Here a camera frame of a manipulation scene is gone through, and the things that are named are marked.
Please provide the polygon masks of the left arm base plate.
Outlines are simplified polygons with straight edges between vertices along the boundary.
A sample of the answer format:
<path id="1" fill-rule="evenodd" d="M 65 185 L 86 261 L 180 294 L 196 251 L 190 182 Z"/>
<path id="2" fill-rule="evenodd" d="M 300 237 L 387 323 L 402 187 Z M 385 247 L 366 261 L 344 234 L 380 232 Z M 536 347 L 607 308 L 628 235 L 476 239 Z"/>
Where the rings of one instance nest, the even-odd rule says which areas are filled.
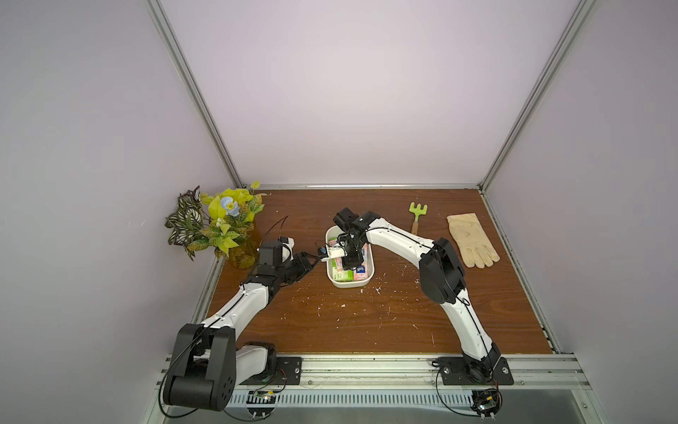
<path id="1" fill-rule="evenodd" d="M 251 376 L 241 383 L 245 386 L 291 385 L 298 386 L 301 381 L 303 359 L 283 356 L 276 359 L 273 369 Z"/>

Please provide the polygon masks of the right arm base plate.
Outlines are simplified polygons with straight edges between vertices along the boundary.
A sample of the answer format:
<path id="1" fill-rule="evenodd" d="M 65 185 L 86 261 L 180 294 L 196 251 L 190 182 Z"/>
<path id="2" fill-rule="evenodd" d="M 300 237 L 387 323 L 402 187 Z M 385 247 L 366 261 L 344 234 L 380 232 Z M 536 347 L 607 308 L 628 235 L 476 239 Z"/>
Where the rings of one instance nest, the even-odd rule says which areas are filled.
<path id="1" fill-rule="evenodd" d="M 440 357 L 434 359 L 432 366 L 441 372 L 446 386 L 513 385 L 515 379 L 507 360 L 501 356 L 492 371 L 476 360 L 467 360 L 463 356 Z"/>

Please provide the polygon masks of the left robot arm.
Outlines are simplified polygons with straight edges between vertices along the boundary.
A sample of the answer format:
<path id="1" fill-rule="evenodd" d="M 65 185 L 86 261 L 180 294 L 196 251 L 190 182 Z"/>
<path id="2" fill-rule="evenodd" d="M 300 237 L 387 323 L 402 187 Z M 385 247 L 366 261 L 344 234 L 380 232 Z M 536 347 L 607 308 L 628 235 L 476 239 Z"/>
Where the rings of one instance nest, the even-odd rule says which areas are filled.
<path id="1" fill-rule="evenodd" d="M 291 238 L 264 243 L 259 261 L 236 294 L 209 318 L 179 330 L 157 403 L 161 408 L 179 406 L 188 411 L 162 410 L 162 414 L 178 419 L 199 410 L 221 411 L 241 383 L 275 381 L 275 346 L 257 342 L 238 348 L 238 339 L 282 288 L 300 281 L 320 262 L 316 254 L 295 253 Z"/>

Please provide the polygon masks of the white storage box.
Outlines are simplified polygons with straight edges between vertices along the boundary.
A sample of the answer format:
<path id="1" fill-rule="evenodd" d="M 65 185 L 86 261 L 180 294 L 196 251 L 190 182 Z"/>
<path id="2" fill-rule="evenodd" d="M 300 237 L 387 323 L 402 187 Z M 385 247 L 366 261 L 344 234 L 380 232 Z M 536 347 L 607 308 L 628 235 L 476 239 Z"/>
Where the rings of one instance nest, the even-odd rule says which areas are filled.
<path id="1" fill-rule="evenodd" d="M 375 274 L 372 247 L 364 244 L 360 251 L 338 226 L 332 226 L 325 235 L 326 272 L 330 282 L 340 289 L 367 285 Z"/>

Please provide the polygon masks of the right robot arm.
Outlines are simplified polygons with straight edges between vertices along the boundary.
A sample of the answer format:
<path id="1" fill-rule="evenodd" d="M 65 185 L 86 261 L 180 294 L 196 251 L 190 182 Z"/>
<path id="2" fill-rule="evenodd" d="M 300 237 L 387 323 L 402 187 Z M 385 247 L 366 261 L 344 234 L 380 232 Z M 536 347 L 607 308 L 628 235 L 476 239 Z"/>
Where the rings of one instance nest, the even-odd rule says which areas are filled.
<path id="1" fill-rule="evenodd" d="M 501 351 L 471 305 L 464 267 L 449 240 L 422 238 L 371 211 L 358 216 L 344 208 L 335 215 L 334 223 L 340 233 L 330 251 L 339 255 L 344 269 L 356 270 L 363 263 L 366 245 L 387 249 L 416 266 L 422 292 L 441 306 L 459 338 L 471 381 L 494 380 Z"/>

